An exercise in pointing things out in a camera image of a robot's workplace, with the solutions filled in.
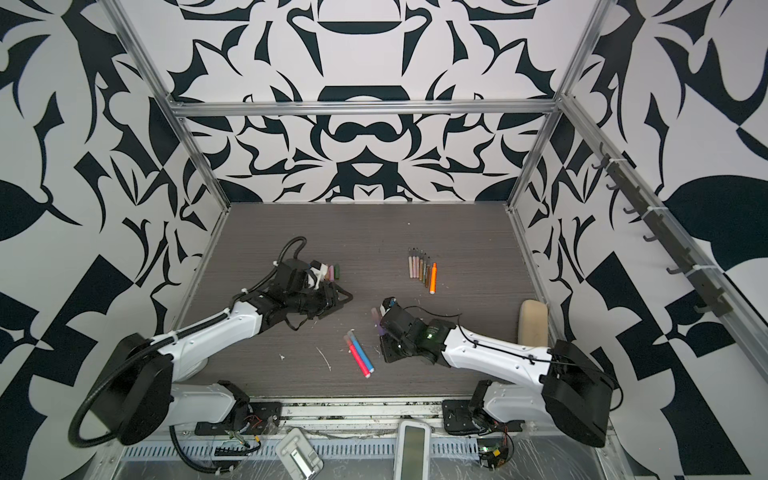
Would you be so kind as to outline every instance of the wire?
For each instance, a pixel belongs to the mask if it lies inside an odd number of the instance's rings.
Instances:
[[[308,319],[310,319],[310,318],[309,318],[309,317],[307,317],[307,318],[305,318],[304,320],[302,320],[301,322],[299,322],[299,326],[293,326],[293,325],[291,325],[291,322],[290,322],[290,321],[288,321],[288,319],[285,319],[285,322],[286,322],[286,325],[288,325],[288,327],[290,327],[290,329],[291,329],[291,330],[293,330],[294,332],[298,332],[298,331],[299,331],[299,328],[300,328],[300,327],[301,327],[301,326],[302,326],[304,323],[306,323],[306,321],[307,321]]]
[[[171,425],[168,427],[168,430],[170,431],[170,442],[174,444],[174,448],[176,449],[176,453],[179,455],[179,458],[181,458],[181,461],[184,462],[184,464],[192,468],[195,472],[200,473],[214,473],[219,474],[221,473],[221,467],[207,467],[205,465],[199,465],[195,463],[192,458],[189,458],[186,453],[184,453],[184,450],[181,449],[181,445],[179,445],[179,438],[176,437],[176,427]]]
[[[301,245],[299,245],[296,250],[293,252],[293,258],[298,258],[299,252],[306,246],[306,237],[294,237],[290,240],[288,240],[288,243],[285,244],[283,249],[280,251],[280,254],[277,256],[277,263],[280,265],[283,262],[283,258],[285,257],[286,253],[288,253],[288,250],[290,250],[291,246],[294,245],[296,242],[301,242]],[[245,300],[247,296],[261,288],[263,284],[268,282],[273,276],[275,276],[275,273],[277,273],[277,266],[274,266],[272,270],[259,282],[252,286],[249,289],[246,289],[245,292],[238,293],[237,295],[232,297],[232,301],[230,302],[230,310],[232,310],[235,306],[235,302],[239,300]]]
[[[461,323],[461,318],[462,318],[462,314],[461,313],[457,313],[455,315],[440,315],[438,313],[432,313],[432,312],[428,311],[427,309],[421,307],[420,305],[407,306],[406,308],[404,308],[404,310],[407,310],[409,308],[417,308],[417,309],[419,309],[419,310],[421,310],[421,311],[423,311],[425,313],[428,313],[429,315],[440,316],[442,318],[454,318],[455,317],[456,318],[456,326],[458,327],[458,331],[461,332],[462,335],[464,336],[464,338],[468,342],[470,342],[472,345],[474,345],[475,348],[477,348],[478,346],[481,346],[481,347],[486,348],[486,349],[496,350],[497,352],[506,353],[507,355],[516,356],[516,357],[521,358],[521,359],[526,359],[529,362],[543,362],[543,363],[553,363],[555,365],[574,366],[574,367],[576,367],[578,369],[591,370],[593,372],[597,372],[600,375],[602,375],[602,376],[606,377],[607,379],[611,380],[611,382],[613,383],[613,385],[611,386],[611,390],[619,389],[619,393],[621,394],[621,399],[619,400],[618,405],[616,405],[615,407],[613,407],[612,409],[610,409],[608,411],[609,412],[613,412],[614,410],[618,409],[621,406],[621,404],[624,403],[624,389],[621,388],[621,385],[619,384],[619,382],[616,379],[616,377],[611,375],[608,372],[605,372],[605,371],[600,370],[600,369],[595,369],[595,368],[592,368],[592,367],[589,367],[589,366],[577,365],[575,363],[559,362],[557,360],[539,359],[539,358],[534,357],[533,355],[528,355],[528,356],[520,355],[518,353],[508,352],[507,350],[499,349],[499,348],[496,348],[494,346],[484,345],[484,344],[481,344],[478,340],[470,339],[467,336],[467,334],[464,332],[464,328],[462,327],[462,323]]]
[[[504,443],[507,442],[507,439],[509,439],[509,447],[511,451],[507,455],[507,461],[509,461],[512,456],[515,455],[515,442],[512,440],[512,437],[509,435],[509,432],[507,432],[507,427],[504,427]]]
[[[72,417],[72,421],[69,423],[69,430],[67,431],[67,437],[69,439],[69,442],[81,449],[86,449],[88,447],[94,447],[96,445],[100,445],[104,442],[108,442],[115,438],[118,434],[116,432],[109,432],[106,435],[102,435],[100,437],[97,437],[95,439],[84,439],[80,436],[80,427],[83,424],[83,419],[85,419],[85,414],[88,413],[88,410],[91,409],[93,404],[96,402],[96,399],[98,396],[107,389],[109,385],[112,384],[116,380],[117,377],[128,371],[132,366],[134,366],[139,360],[143,359],[145,356],[149,355],[152,352],[156,352],[159,349],[163,348],[166,345],[170,345],[173,343],[173,338],[166,338],[161,340],[160,342],[153,343],[152,345],[149,345],[148,347],[142,349],[139,353],[132,356],[131,358],[127,359],[125,362],[122,363],[119,367],[115,369],[110,375],[106,376],[101,383],[99,383],[91,392],[88,394],[88,396],[85,397],[85,400],[83,400],[83,403],[80,404],[80,408],[74,413],[74,416]]]

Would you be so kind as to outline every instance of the plastic wrap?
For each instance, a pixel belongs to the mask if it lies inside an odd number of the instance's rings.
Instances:
[[[435,480],[484,478],[509,480],[595,480],[607,478],[613,480],[614,478],[623,478],[620,475],[622,474],[621,467],[615,461],[617,448],[615,444],[609,443],[605,449],[593,449],[568,438],[553,425],[536,425],[533,423],[524,424],[522,432],[510,433],[510,435],[515,447],[514,451],[511,452],[507,463],[496,470],[490,471],[479,466],[478,461],[470,459],[472,456],[466,455],[466,453],[453,455],[450,452],[442,452],[440,455],[433,455],[430,459],[429,477]],[[315,477],[317,480],[331,478],[391,480],[393,477],[393,452],[381,451],[375,455],[363,455],[366,458],[360,458],[361,455],[351,455],[353,451],[359,454],[358,448],[365,448],[364,445],[370,445],[371,439],[380,439],[380,435],[376,437],[361,435],[354,439],[340,439],[333,435],[308,432],[307,437],[310,443],[315,446],[324,463],[323,470]],[[270,435],[263,437],[264,445],[270,444],[269,438]],[[340,458],[344,455],[324,455],[322,449],[327,449],[328,445],[332,445],[334,441],[344,445],[353,445],[349,447],[349,457],[352,458]],[[392,434],[389,434],[387,439],[379,443],[382,442],[393,444]],[[115,478],[118,480],[161,480],[167,478],[192,480],[216,478],[216,476],[197,473],[177,459],[126,461],[124,458],[121,460]],[[244,460],[233,472],[223,474],[220,478],[290,480],[288,472],[280,460],[269,455]]]

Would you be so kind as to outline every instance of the gray wood surface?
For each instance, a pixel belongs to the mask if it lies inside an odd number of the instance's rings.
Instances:
[[[309,241],[302,260],[340,264],[339,284],[355,299],[298,332],[280,324],[222,350],[191,383],[230,380],[252,396],[469,395],[488,376],[418,358],[384,363],[371,308],[394,296],[403,306],[462,312],[466,328],[514,342],[520,304],[535,298],[501,203],[234,204],[184,325],[221,311],[269,272],[296,235]],[[411,247],[437,262],[435,295],[409,279]],[[349,329],[375,367],[370,379],[348,353],[343,336]]]

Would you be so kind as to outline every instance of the white device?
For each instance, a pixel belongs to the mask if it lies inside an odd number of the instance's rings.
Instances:
[[[397,430],[395,480],[427,480],[429,478],[429,425],[403,420]]]
[[[310,480],[323,469],[323,460],[301,429],[288,432],[277,444],[275,451],[293,480]]]

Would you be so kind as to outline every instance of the orange marker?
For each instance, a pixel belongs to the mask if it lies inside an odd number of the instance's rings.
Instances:
[[[432,264],[432,279],[429,281],[429,293],[434,295],[437,287],[437,262]]]

